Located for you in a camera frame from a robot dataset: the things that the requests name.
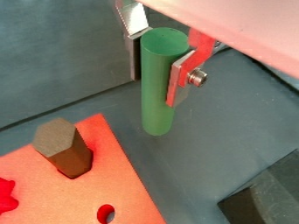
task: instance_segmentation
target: red shape sorter board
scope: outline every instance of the red shape sorter board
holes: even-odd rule
[[[66,178],[31,145],[0,157],[0,177],[15,181],[19,207],[1,224],[99,224],[99,208],[115,208],[111,224],[164,224],[103,115],[76,124],[94,150],[92,169]]]

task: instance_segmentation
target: gray table surface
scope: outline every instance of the gray table surface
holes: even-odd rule
[[[0,128],[131,81],[108,0],[0,1]]]
[[[299,148],[299,97],[235,50],[204,70],[210,80],[191,89],[167,135],[143,131],[132,82],[0,132],[1,154],[53,117],[78,122],[103,113],[167,223],[227,223],[216,203]]]

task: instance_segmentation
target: hexagonal block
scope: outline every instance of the hexagonal block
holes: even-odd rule
[[[70,179],[90,171],[92,151],[75,125],[63,118],[37,128],[32,146]]]

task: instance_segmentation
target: metal bracket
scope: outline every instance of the metal bracket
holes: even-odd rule
[[[187,83],[200,87],[207,80],[207,74],[202,71],[204,61],[210,58],[215,39],[191,28],[190,45],[196,48],[172,63],[166,104],[176,107],[188,96]]]
[[[130,53],[131,79],[136,81],[142,77],[140,38],[152,28],[148,26],[144,6],[140,3],[132,0],[114,0],[114,4]]]

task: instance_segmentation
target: green plastic cylinder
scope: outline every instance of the green plastic cylinder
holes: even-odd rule
[[[188,48],[186,34],[171,28],[152,29],[142,37],[142,117],[154,136],[172,127],[174,108],[166,104],[171,67]]]

